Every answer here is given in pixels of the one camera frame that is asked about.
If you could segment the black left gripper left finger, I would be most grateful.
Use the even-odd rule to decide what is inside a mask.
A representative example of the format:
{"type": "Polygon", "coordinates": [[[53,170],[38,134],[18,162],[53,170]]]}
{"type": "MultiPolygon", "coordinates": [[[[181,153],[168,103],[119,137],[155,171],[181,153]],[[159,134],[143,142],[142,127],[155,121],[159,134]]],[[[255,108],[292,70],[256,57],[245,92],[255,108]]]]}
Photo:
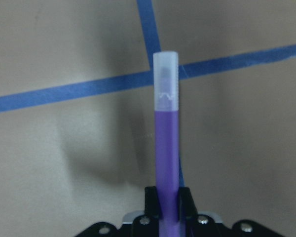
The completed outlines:
{"type": "Polygon", "coordinates": [[[145,187],[144,213],[155,219],[160,219],[162,211],[156,186],[145,187]]]}

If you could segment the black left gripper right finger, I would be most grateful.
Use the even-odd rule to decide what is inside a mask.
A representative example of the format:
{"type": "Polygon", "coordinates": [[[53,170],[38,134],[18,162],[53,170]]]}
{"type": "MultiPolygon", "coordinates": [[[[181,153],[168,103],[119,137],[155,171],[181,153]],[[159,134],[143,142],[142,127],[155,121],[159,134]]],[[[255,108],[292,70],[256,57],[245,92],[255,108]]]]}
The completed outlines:
{"type": "Polygon", "coordinates": [[[195,206],[190,188],[179,187],[178,200],[180,220],[191,220],[197,215],[197,208],[195,206]]]}

